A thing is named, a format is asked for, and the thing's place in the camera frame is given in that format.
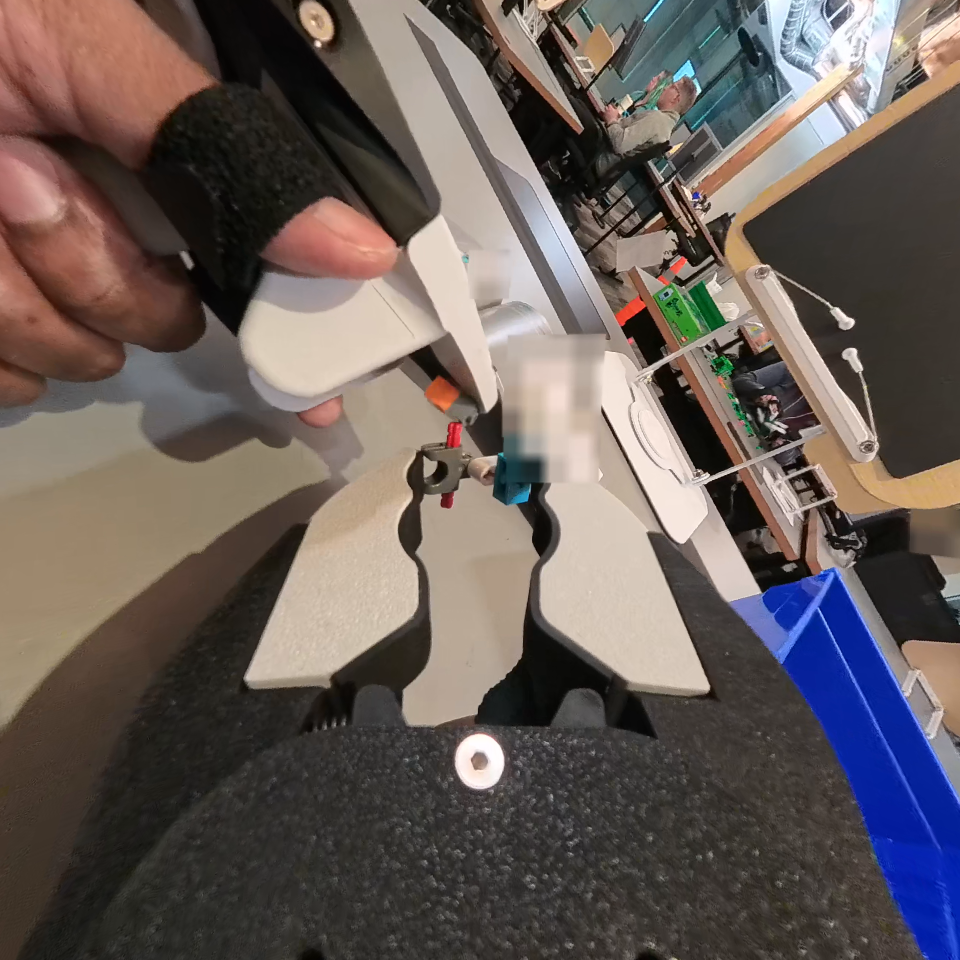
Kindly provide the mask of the person's left hand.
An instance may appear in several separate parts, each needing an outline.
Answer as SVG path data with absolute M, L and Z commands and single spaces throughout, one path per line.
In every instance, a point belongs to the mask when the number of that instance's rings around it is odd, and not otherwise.
M 146 174 L 225 292 L 266 260 L 375 279 L 398 248 L 343 201 L 307 138 L 263 94 L 219 78 L 204 2 L 2 2 L 1 400 L 119 373 L 126 346 L 182 352 L 202 299 L 178 255 L 146 250 L 54 141 Z

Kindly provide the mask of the teal grey red brick assembly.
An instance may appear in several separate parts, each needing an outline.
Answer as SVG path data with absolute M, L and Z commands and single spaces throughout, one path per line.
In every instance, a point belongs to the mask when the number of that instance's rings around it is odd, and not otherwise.
M 463 446 L 464 424 L 453 420 L 445 438 L 424 444 L 419 454 L 424 462 L 423 491 L 437 497 L 441 509 L 450 510 L 465 480 L 472 480 L 491 491 L 492 497 L 506 506 L 520 506 L 531 498 L 533 483 L 519 462 L 507 459 L 503 452 L 474 456 Z

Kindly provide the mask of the green box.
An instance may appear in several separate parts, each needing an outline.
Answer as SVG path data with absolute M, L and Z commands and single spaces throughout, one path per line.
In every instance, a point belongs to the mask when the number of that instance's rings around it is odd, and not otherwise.
M 715 301 L 712 289 L 702 281 L 690 290 L 676 283 L 662 285 L 654 291 L 653 299 L 681 346 L 729 322 Z

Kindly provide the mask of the red plastic object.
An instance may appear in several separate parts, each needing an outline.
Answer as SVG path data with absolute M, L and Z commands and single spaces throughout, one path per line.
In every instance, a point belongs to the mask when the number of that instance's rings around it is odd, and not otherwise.
M 661 270 L 661 275 L 658 277 L 658 279 L 661 282 L 672 281 L 678 276 L 678 273 L 688 265 L 689 262 L 687 258 L 678 257 L 675 259 L 675 261 L 668 264 L 668 266 Z M 616 312 L 615 318 L 617 319 L 619 326 L 623 328 L 630 319 L 640 314 L 644 309 L 646 309 L 645 303 L 642 297 L 637 295 Z

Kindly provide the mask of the grey desk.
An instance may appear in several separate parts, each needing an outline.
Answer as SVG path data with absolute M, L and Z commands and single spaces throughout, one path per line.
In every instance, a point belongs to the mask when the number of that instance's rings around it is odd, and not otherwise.
M 440 424 L 403 366 L 298 428 L 229 339 L 129 344 L 114 376 L 2 408 L 2 730 L 67 694 L 117 713 L 288 528 Z

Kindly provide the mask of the silver metal cylinder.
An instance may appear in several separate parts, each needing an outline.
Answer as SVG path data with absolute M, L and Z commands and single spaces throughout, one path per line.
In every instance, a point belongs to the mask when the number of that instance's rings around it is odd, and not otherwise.
M 548 320 L 532 306 L 520 301 L 491 304 L 479 311 L 491 358 L 506 351 L 512 339 L 552 333 Z

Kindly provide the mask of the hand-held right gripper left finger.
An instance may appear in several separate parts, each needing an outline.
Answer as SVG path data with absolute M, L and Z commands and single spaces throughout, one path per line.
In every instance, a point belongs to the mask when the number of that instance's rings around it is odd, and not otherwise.
M 423 456 L 404 448 L 309 520 L 246 668 L 251 690 L 377 685 L 402 696 L 431 649 Z

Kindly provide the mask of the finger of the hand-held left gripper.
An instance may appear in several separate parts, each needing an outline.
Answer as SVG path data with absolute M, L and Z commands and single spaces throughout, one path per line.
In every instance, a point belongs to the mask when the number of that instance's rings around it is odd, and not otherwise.
M 409 240 L 409 262 L 441 328 L 431 351 L 461 393 L 489 413 L 498 403 L 498 379 L 462 252 L 444 216 Z

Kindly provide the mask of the white desk mat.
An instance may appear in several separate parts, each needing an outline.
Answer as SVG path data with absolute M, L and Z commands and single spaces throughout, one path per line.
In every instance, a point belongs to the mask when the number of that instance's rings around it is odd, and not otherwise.
M 693 486 L 692 467 L 654 391 L 622 353 L 604 354 L 601 409 L 662 531 L 686 543 L 708 516 L 707 496 Z

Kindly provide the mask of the black tan-rimmed panel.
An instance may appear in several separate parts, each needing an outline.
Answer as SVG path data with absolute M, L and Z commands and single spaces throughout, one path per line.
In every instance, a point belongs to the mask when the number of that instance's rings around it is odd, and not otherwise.
M 954 62 L 781 178 L 726 241 L 852 512 L 958 506 L 958 82 Z

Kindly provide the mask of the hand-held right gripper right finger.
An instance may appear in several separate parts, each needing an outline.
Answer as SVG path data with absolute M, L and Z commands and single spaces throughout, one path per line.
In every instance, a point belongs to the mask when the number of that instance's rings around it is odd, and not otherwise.
M 599 483 L 546 485 L 536 505 L 545 545 L 530 580 L 534 626 L 631 692 L 709 694 L 642 520 Z

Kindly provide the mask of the blue plastic bin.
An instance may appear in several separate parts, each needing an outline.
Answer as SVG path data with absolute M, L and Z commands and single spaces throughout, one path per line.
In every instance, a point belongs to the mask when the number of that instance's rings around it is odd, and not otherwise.
M 958 775 L 931 687 L 898 674 L 837 569 L 731 605 L 821 723 L 922 955 L 958 958 Z

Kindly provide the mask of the cluttered wood-edged desk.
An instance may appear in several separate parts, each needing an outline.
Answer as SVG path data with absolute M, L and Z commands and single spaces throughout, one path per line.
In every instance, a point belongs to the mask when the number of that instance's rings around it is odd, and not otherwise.
M 666 321 L 655 294 L 663 284 L 645 270 L 627 272 L 643 309 L 624 324 L 624 331 L 639 350 L 646 365 L 660 361 L 681 347 Z M 701 346 L 661 367 L 654 382 L 666 401 L 667 415 L 693 467 L 717 474 L 759 454 L 760 443 L 749 434 L 731 401 L 729 391 L 711 365 L 710 344 Z M 804 521 L 789 516 L 770 486 L 762 469 L 780 475 L 774 460 L 727 474 L 705 486 L 713 506 L 738 545 L 747 548 L 748 536 L 759 542 L 753 551 L 764 549 L 780 554 L 788 564 L 805 562 Z

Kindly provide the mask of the wood-topped office desk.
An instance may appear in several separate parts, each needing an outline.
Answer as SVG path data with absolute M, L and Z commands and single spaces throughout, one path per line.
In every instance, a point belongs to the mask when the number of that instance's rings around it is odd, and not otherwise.
M 498 51 L 577 136 L 584 126 L 519 12 L 505 13 L 498 1 L 473 1 Z

